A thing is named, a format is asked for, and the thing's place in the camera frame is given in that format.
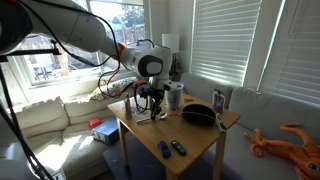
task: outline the window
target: window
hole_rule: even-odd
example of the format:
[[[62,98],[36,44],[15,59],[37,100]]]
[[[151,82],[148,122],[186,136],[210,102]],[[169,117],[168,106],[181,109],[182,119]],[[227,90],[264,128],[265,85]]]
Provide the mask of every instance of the window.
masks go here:
[[[196,0],[190,72],[241,86],[260,4]]]
[[[286,1],[259,91],[320,105],[319,6]]]
[[[144,7],[142,0],[135,1],[137,4],[123,4],[118,1],[86,1],[73,0],[84,9],[91,8],[91,11],[106,19],[112,26],[117,42],[126,46],[136,44],[137,40],[145,39]],[[110,28],[105,25],[106,34],[113,39]],[[50,39],[40,35],[29,35],[22,43],[21,49],[49,49],[53,45]],[[26,69],[31,85],[49,85],[53,82],[78,79],[93,76],[113,70],[118,67],[117,61],[108,61],[103,67],[91,67],[83,64],[65,53],[58,47],[62,55],[52,54],[24,55],[21,57],[22,64]],[[100,64],[108,55],[102,53],[88,53],[71,46],[66,48],[76,55],[86,58],[93,64]]]

